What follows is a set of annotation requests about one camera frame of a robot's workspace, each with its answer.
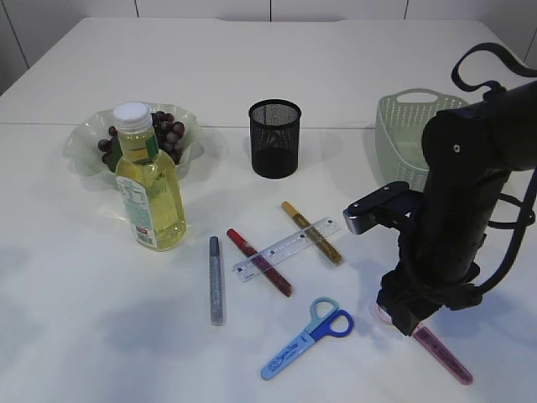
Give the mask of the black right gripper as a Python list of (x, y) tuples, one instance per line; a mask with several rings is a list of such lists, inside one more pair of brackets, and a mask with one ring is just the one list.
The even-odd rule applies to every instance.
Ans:
[(398, 246), (399, 262), (382, 277), (376, 302), (405, 336), (442, 307), (460, 311), (482, 303), (472, 282), (480, 274), (477, 264), (464, 262), (458, 272), (411, 228), (400, 230)]

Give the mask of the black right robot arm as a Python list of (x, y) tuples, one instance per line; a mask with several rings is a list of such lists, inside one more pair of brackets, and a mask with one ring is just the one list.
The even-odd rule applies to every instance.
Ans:
[(534, 182), (502, 263), (474, 284), (474, 259), (507, 179), (536, 169), (536, 85), (437, 113), (425, 126), (422, 149), (429, 174), (417, 210), (383, 207), (376, 215), (399, 231), (399, 262), (382, 278), (377, 303), (407, 336), (442, 307), (479, 305), (513, 266), (536, 199)]

